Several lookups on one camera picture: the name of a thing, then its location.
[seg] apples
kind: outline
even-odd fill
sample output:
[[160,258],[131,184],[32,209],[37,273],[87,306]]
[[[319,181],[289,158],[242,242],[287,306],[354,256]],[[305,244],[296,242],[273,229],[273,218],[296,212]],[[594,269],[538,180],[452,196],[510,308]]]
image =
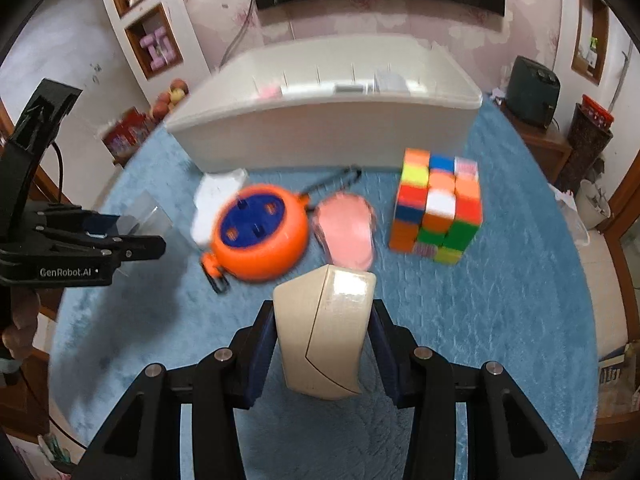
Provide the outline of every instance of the apples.
[[177,105],[180,101],[184,99],[185,95],[186,94],[184,93],[184,90],[182,90],[181,88],[176,88],[175,90],[171,90],[171,102],[174,105]]
[[158,98],[156,99],[156,103],[169,104],[170,102],[171,102],[171,93],[170,92],[160,92],[158,94]]
[[182,79],[174,79],[173,81],[171,81],[169,88],[172,91],[180,89],[184,92],[185,95],[189,93],[189,87],[187,86],[187,83],[185,83]]
[[157,122],[162,121],[169,113],[169,105],[162,101],[156,101],[153,108],[151,108],[151,118]]

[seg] carpet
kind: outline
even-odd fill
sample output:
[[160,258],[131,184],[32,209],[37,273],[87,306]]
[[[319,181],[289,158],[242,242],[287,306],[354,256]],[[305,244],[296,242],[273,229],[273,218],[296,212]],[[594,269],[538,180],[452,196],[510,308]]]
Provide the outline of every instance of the carpet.
[[[577,251],[546,181],[520,137],[485,102],[465,155],[478,161],[484,224],[459,264],[436,264],[385,246],[399,175],[364,172],[352,188],[376,210],[376,298],[418,344],[448,360],[497,360],[549,425],[578,472],[591,442],[597,357],[591,298]],[[251,182],[298,190],[323,171],[250,172]],[[108,288],[65,292],[50,357],[50,394],[85,442],[136,375],[151,362],[194,364],[251,324],[277,283],[324,264],[312,240],[276,282],[231,280],[218,296],[189,240],[202,174],[159,128],[114,186],[103,212],[121,213],[148,190],[174,222],[161,260],[117,273]],[[276,346],[262,397],[236,411],[246,476],[257,479],[400,479],[412,410],[385,396],[367,341],[364,393],[325,402],[288,390]],[[466,420],[458,410],[456,478],[466,478]],[[183,409],[182,477],[191,468],[190,409]]]

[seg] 4x4 rubik's cube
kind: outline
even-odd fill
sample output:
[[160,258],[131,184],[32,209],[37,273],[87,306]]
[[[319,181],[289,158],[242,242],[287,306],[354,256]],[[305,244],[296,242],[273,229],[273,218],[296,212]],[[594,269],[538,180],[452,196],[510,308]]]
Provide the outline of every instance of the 4x4 rubik's cube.
[[478,165],[406,150],[389,248],[456,264],[482,224]]

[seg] power cord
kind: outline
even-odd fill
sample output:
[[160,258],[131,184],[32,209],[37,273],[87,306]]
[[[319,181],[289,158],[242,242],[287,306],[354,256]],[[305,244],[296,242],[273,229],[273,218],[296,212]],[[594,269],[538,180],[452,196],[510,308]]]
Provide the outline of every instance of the power cord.
[[71,442],[76,444],[76,446],[80,446],[82,449],[86,450],[86,446],[84,446],[83,444],[80,444],[76,439],[74,439],[71,435],[69,435],[65,430],[60,428],[60,425],[53,419],[53,417],[51,415],[49,415],[49,410],[45,409],[45,407],[40,403],[40,400],[38,399],[38,396],[31,389],[31,385],[29,384],[29,381],[27,380],[27,377],[25,377],[24,372],[22,371],[22,368],[18,368],[18,370],[20,371],[20,376],[22,377],[22,380],[24,381],[25,386],[27,386],[27,390],[29,391],[29,393],[31,394],[33,399],[36,401],[36,404],[40,407],[40,409],[43,412],[47,413],[47,416],[49,417],[50,423],[53,424],[56,428],[58,428],[60,433],[62,433],[64,436],[66,436]]
[[56,155],[58,156],[58,203],[62,203],[62,177],[63,177],[63,165],[62,165],[62,152],[60,152],[60,148],[56,144],[54,140],[51,145],[53,149],[56,151]]
[[238,46],[240,41],[242,41],[242,38],[244,38],[244,34],[246,33],[249,27],[249,19],[251,18],[252,13],[254,12],[254,3],[255,3],[255,0],[251,0],[251,2],[249,3],[249,10],[246,13],[246,18],[244,19],[244,23],[242,24],[242,27],[240,27],[240,30],[238,30],[236,37],[233,38],[231,43],[229,43],[229,46],[226,48],[225,53],[222,55],[222,59],[220,60],[220,66],[218,67],[218,70],[220,70],[226,64],[226,62],[228,61],[228,57],[231,55],[231,53],[236,48],[236,46]]

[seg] screw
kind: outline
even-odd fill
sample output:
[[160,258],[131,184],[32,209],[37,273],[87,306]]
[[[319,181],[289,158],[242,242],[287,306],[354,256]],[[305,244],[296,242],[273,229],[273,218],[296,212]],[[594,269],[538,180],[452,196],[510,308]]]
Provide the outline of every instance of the screw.
[[427,348],[426,346],[418,346],[414,350],[414,355],[418,359],[431,359],[433,356],[433,350],[431,348]]
[[231,351],[231,348],[218,348],[213,357],[215,357],[216,361],[229,361],[233,357],[234,353]]
[[145,375],[147,377],[158,377],[162,373],[162,365],[153,363],[145,368]]
[[489,361],[486,364],[486,371],[488,371],[491,375],[500,375],[503,370],[504,368],[498,361]]

